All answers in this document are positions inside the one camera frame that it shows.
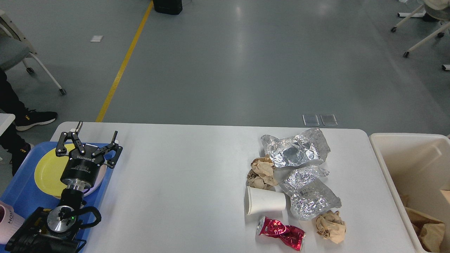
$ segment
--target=white paper cup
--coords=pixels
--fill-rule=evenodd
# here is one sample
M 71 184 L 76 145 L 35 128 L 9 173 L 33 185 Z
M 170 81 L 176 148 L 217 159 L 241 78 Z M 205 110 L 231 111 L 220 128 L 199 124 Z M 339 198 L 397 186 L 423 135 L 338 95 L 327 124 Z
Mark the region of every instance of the white paper cup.
M 286 195 L 281 192 L 247 186 L 244 203 L 247 214 L 283 211 L 286 209 Z
M 7 244 L 24 221 L 11 206 L 0 204 L 0 244 Z
M 10 205 L 8 205 L 7 203 L 3 202 L 0 200 L 0 205 L 3 205 L 4 207 L 8 208 L 11 211 L 14 211 L 14 208 Z

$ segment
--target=blue tray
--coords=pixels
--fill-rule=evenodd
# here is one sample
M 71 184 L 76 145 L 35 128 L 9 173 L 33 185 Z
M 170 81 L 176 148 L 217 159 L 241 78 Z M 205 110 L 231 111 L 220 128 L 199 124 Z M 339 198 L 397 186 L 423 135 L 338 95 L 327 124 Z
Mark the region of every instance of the blue tray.
M 103 147 L 106 144 L 91 143 L 98 147 Z M 50 150 L 56 147 L 55 141 L 47 141 L 36 145 L 31 149 L 27 155 L 16 175 L 4 191 L 0 200 L 8 205 L 13 206 L 14 212 L 18 215 L 28 218 L 38 207 L 53 209 L 59 203 L 59 199 L 42 192 L 34 181 L 34 170 L 39 160 Z M 111 158 L 114 151 L 105 155 L 106 159 Z M 86 206 L 95 206 L 100 208 L 104 193 L 108 187 L 109 180 L 113 173 L 112 169 L 107 169 L 105 177 L 99 188 L 97 188 L 84 200 L 87 202 Z M 93 214 L 85 214 L 81 216 L 83 223 L 93 222 L 95 217 Z M 76 235 L 77 239 L 87 240 L 90 229 L 80 230 Z M 5 251 L 5 245 L 0 244 L 0 253 Z

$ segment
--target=beige bin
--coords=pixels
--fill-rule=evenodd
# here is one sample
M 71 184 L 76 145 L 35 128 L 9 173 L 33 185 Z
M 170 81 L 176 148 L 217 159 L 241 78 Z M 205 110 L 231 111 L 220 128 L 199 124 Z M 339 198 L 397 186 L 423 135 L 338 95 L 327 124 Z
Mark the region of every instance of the beige bin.
M 426 252 L 399 193 L 409 196 L 408 207 L 446 224 L 441 252 L 450 253 L 450 140 L 431 134 L 377 133 L 370 142 L 416 251 Z

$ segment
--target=white chair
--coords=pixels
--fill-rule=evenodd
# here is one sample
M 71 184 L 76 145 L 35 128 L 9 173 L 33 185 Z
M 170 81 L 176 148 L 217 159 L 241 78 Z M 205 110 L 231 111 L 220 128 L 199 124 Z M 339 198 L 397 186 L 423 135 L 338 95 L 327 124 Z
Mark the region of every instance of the white chair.
M 411 48 L 409 48 L 404 54 L 403 57 L 408 57 L 410 52 L 416 50 L 418 47 L 423 45 L 425 42 L 433 38 L 434 36 L 437 36 L 438 38 L 442 38 L 444 36 L 443 31 L 448 29 L 450 27 L 450 7 L 447 3 L 445 5 L 437 5 L 435 0 L 425 0 L 424 4 L 419 6 L 416 10 L 411 12 L 408 16 L 406 16 L 404 19 L 402 19 L 398 24 L 396 24 L 392 29 L 391 32 L 397 31 L 397 28 L 399 28 L 403 23 L 405 23 L 406 20 L 410 19 L 412 16 L 414 16 L 416 13 L 418 13 L 420 10 L 425 8 L 425 11 L 433 18 L 439 19 L 442 22 L 442 26 L 434 31 L 432 34 L 425 37 L 423 40 L 419 41 L 419 43 L 415 44 Z
M 34 70 L 25 62 L 25 58 L 33 58 L 45 70 L 52 81 L 59 88 L 62 95 L 66 94 L 55 78 L 50 74 L 42 62 L 35 56 L 36 50 L 26 37 L 20 32 L 17 26 L 9 19 L 6 13 L 0 9 L 0 68 L 4 71 L 14 67 L 20 62 L 23 62 L 29 74 L 34 73 Z

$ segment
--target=yellow floor line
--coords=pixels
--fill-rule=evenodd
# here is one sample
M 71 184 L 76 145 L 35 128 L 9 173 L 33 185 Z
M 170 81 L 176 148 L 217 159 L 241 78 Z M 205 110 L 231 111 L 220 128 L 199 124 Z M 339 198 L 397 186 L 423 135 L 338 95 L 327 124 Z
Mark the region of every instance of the yellow floor line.
M 105 113 L 108 110 L 111 100 L 113 99 L 114 93 L 116 92 L 116 89 L 117 89 L 117 86 L 119 85 L 120 79 L 122 79 L 123 72 L 125 71 L 126 65 L 128 64 L 128 61 L 130 60 L 133 50 L 135 49 L 136 43 L 138 42 L 139 36 L 142 32 L 142 29 L 144 28 L 145 22 L 147 21 L 147 18 L 149 17 L 149 14 L 150 14 L 150 10 L 152 8 L 153 8 L 153 1 L 151 1 L 150 4 L 148 5 L 147 11 L 145 12 L 144 17 L 142 18 L 139 28 L 136 31 L 135 37 L 133 38 L 133 41 L 131 42 L 131 45 L 128 48 L 128 52 L 125 55 L 125 59 L 123 59 L 122 65 L 120 66 L 120 69 L 119 69 L 119 72 L 117 72 L 116 79 L 114 79 L 114 82 L 112 83 L 112 86 L 109 89 L 108 95 L 106 96 L 106 99 L 103 102 L 103 106 L 100 109 L 99 115 L 97 116 L 97 119 L 95 120 L 95 122 L 103 121 L 103 118 L 105 117 Z

